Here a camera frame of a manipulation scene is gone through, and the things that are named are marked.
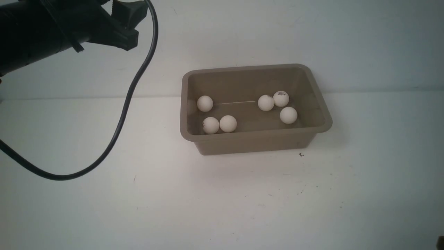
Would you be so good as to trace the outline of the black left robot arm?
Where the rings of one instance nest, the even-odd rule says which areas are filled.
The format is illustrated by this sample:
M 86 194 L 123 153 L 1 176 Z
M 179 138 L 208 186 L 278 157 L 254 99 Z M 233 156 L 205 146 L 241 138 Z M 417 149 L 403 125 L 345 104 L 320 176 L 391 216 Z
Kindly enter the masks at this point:
M 129 51 L 138 45 L 137 25 L 151 14 L 152 57 L 159 25 L 149 0 L 19 0 L 1 6 L 0 74 L 6 74 L 67 49 L 80 53 L 83 43 Z

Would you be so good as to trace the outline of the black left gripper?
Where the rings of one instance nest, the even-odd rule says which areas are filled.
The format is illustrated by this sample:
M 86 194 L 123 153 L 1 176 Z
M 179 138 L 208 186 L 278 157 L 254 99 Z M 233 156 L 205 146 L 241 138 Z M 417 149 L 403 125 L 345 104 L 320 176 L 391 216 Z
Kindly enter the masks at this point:
M 108 0 L 43 0 L 42 7 L 76 52 L 84 51 L 84 39 L 125 51 L 137 47 L 135 28 L 146 17 L 148 4 L 113 0 L 112 17 L 102 8 L 105 3 Z

